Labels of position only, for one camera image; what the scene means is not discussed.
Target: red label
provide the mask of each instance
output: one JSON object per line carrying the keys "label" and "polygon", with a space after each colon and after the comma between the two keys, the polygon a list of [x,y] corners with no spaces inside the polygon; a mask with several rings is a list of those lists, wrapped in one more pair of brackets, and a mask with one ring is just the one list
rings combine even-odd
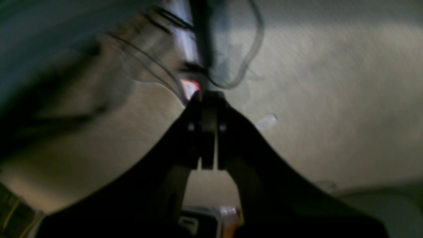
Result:
{"label": "red label", "polygon": [[188,100],[191,100],[196,91],[201,91],[200,84],[195,80],[181,79],[181,84],[185,98]]}

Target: black cable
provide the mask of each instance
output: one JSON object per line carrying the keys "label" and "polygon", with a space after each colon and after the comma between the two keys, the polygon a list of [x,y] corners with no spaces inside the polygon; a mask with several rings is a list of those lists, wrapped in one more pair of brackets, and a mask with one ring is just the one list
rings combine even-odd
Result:
{"label": "black cable", "polygon": [[164,67],[161,63],[159,63],[156,59],[154,59],[153,57],[151,57],[147,52],[145,52],[145,51],[143,51],[142,49],[140,49],[140,48],[138,48],[138,47],[136,47],[134,44],[132,44],[131,42],[129,42],[129,41],[127,41],[127,40],[125,40],[125,39],[122,39],[121,37],[119,37],[119,36],[115,36],[115,35],[113,35],[113,34],[111,34],[111,33],[106,33],[107,35],[109,35],[109,36],[111,36],[111,37],[113,37],[113,38],[115,38],[115,39],[118,39],[118,40],[120,40],[120,41],[122,41],[122,42],[124,42],[124,43],[126,43],[126,44],[128,44],[128,45],[130,45],[131,47],[133,47],[134,49],[136,49],[137,51],[139,51],[140,53],[142,53],[143,55],[145,55],[145,56],[147,56],[151,61],[153,61],[153,63],[155,63],[157,66],[159,66],[162,70],[164,70],[165,72],[166,72],[166,74],[167,75],[169,75],[171,78],[172,78],[172,80],[174,80],[175,81],[175,83],[178,83],[178,80],[172,75],[172,73],[166,68],[166,67]]}
{"label": "black cable", "polygon": [[251,45],[250,50],[248,51],[248,53],[245,55],[244,59],[242,60],[238,70],[238,74],[236,75],[235,79],[232,82],[229,82],[227,84],[219,84],[214,82],[212,79],[209,79],[212,84],[214,84],[216,87],[219,87],[221,89],[233,89],[242,82],[242,80],[245,77],[245,73],[247,72],[248,67],[250,66],[250,63],[254,60],[254,58],[256,57],[257,53],[259,52],[261,48],[261,45],[263,44],[263,38],[264,38],[263,18],[254,0],[248,0],[248,2],[250,4],[251,10],[253,11],[254,17],[257,22],[257,26],[256,26],[257,30],[255,33],[254,42]]}
{"label": "black cable", "polygon": [[171,31],[169,29],[167,29],[165,26],[163,26],[162,24],[154,21],[149,15],[147,14],[143,14],[143,16],[155,27],[159,28],[160,30],[164,31],[166,34],[171,35]]}
{"label": "black cable", "polygon": [[159,6],[155,6],[154,9],[155,9],[157,14],[159,14],[161,17],[165,18],[166,20],[168,20],[169,22],[174,24],[176,27],[188,29],[188,30],[194,29],[194,27],[192,25],[188,24],[182,18],[176,16],[175,14],[171,13],[168,10],[166,10],[162,7],[159,7]]}

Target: tan surface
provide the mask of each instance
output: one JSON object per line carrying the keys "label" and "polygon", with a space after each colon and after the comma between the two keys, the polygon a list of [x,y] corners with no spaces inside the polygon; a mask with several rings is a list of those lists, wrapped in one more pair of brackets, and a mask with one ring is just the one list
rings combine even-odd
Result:
{"label": "tan surface", "polygon": [[[278,124],[263,135],[311,181],[331,180],[344,189],[421,178],[421,4],[275,0],[258,5],[266,23],[264,45],[246,81],[225,93],[229,102],[254,122],[276,114]],[[242,0],[227,9],[226,19],[216,21],[227,28],[218,25],[215,40],[218,63],[226,60],[231,75],[237,55],[251,43],[254,20]],[[161,36],[155,28],[143,29],[134,42],[147,49]],[[165,52],[160,59],[176,68],[172,47]],[[80,113],[104,101],[113,105],[110,110],[80,130],[32,144],[2,165],[1,182],[34,207],[51,212],[104,186],[136,163],[182,111],[160,86],[125,76],[118,55],[113,46],[103,47],[50,113]],[[194,172],[185,201],[239,202],[225,172]]]}

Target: floor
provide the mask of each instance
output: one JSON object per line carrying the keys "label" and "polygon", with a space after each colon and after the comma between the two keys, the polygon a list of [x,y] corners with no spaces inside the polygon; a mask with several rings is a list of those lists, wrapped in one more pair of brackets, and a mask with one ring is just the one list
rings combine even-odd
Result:
{"label": "floor", "polygon": [[[423,175],[423,4],[415,0],[257,0],[264,44],[245,81],[225,91],[252,122],[274,114],[262,134],[290,165],[327,190],[417,181]],[[216,80],[230,80],[248,51],[255,21],[245,0],[214,5]],[[120,34],[179,66],[171,36],[140,16]],[[183,111],[142,65],[99,35],[99,55],[66,49],[52,58],[71,78],[39,117],[94,115],[43,137],[2,162],[0,181],[51,213],[88,196],[142,158]],[[160,77],[164,72],[135,54]],[[69,73],[69,62],[85,66]],[[226,172],[194,171],[187,205],[238,205]]]}

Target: black plastic mount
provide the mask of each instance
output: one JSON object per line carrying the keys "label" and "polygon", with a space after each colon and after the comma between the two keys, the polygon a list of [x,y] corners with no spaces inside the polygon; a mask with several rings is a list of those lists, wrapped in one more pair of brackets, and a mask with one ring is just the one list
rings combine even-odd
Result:
{"label": "black plastic mount", "polygon": [[374,218],[320,191],[267,144],[221,92],[195,94],[182,115],[128,172],[46,217],[37,237],[189,237],[177,226],[192,169],[202,157],[235,181],[244,225],[236,237],[387,237]]}

